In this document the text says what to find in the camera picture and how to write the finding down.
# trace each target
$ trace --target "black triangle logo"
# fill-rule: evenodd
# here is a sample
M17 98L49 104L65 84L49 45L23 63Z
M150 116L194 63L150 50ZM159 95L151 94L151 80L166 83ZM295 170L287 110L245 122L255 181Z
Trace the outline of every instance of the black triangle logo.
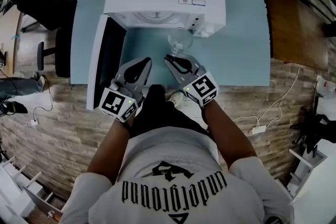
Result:
M183 224L187 217L189 216L189 213L183 213L183 214L168 214L177 224Z

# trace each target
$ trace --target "forearm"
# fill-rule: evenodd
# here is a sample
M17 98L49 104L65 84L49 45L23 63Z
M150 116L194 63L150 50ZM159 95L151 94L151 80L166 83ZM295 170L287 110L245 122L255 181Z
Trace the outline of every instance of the forearm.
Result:
M228 167L238 159L257 156L251 142L216 101L205 107L205 121Z
M112 184L117 180L129 140L129 131L115 120L97 149L87 172L106 176Z

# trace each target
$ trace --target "white marker cube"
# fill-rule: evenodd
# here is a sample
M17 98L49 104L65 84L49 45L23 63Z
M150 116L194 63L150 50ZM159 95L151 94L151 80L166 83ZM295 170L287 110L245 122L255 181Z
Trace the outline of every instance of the white marker cube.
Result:
M99 109L102 112L121 122L125 122L137 108L135 99L108 88L104 89L99 103Z
M210 72L183 88L184 94L200 106L208 104L218 95L218 85Z

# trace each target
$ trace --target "white t-shirt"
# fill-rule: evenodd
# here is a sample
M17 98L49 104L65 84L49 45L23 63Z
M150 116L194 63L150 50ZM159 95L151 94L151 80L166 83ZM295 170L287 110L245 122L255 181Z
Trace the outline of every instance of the white t-shirt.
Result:
M216 144L182 128L130 139L114 186L84 173L73 188L63 224L293 223L291 198L259 158L239 159L224 173Z

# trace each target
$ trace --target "gray pants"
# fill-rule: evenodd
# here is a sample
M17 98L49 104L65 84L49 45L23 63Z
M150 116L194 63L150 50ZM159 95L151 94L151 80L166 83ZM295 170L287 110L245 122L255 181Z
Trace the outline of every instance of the gray pants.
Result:
M22 79L22 78L0 79L0 101L10 98L15 95L29 95L32 93L42 92L42 91L43 91L42 83L33 78L31 79Z

